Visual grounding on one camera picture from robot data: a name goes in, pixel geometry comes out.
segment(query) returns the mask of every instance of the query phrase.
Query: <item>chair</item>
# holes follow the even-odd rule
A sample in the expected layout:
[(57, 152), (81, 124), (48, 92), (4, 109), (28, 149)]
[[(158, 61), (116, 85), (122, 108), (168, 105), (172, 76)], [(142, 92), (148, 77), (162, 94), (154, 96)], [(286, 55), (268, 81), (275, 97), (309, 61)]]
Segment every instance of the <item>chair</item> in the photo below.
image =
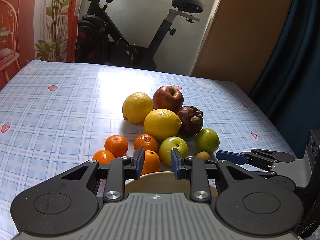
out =
[(12, 63), (20, 70), (19, 53), (16, 48), (18, 18), (13, 6), (5, 0), (0, 0), (0, 72), (9, 82), (7, 67)]

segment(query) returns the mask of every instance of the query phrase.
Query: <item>yellow lemon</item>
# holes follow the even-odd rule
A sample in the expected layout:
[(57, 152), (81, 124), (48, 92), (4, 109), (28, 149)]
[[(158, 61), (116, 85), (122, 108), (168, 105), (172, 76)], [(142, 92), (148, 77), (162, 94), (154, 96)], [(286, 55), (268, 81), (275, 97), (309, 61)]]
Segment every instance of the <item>yellow lemon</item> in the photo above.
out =
[(158, 141), (176, 136), (181, 127), (180, 118), (167, 109), (157, 109), (150, 112), (144, 120), (144, 130)]
[(123, 118), (129, 122), (143, 122), (153, 110), (152, 99), (145, 93), (134, 93), (127, 97), (122, 106)]

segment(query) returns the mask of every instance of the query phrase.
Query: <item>wall mural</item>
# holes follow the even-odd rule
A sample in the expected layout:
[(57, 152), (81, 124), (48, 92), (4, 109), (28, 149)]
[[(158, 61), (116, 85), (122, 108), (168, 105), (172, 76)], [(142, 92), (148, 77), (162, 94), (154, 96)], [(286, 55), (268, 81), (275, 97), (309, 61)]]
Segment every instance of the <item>wall mural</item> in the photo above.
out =
[(73, 62), (81, 0), (0, 0), (0, 89), (28, 62)]

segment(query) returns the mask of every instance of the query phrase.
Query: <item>blue plaid tablecloth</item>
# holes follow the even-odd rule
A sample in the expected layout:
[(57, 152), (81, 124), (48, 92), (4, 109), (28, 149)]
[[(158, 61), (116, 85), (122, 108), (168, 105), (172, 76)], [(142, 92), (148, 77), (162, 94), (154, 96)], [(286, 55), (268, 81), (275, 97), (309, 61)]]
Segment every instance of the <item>blue plaid tablecloth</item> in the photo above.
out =
[[(126, 122), (122, 104), (135, 92), (152, 98), (163, 85), (177, 86), (184, 105), (203, 111), (204, 128), (217, 132), (220, 149), (293, 154), (268, 118), (232, 82), (33, 60), (0, 91), (0, 239), (18, 233), (10, 216), (17, 194), (91, 159), (110, 135), (123, 135), (129, 142), (127, 155), (132, 156), (143, 124)], [(187, 143), (189, 153), (196, 154), (194, 140)]]

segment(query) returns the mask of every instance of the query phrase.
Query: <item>star print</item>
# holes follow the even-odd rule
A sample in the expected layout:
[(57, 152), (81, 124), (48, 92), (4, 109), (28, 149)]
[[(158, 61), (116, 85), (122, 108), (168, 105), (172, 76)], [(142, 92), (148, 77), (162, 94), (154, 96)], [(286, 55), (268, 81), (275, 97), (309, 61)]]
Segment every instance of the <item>star print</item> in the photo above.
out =
[(82, 125), (83, 122), (84, 122), (83, 119), (78, 119), (78, 120), (76, 120), (76, 125)]

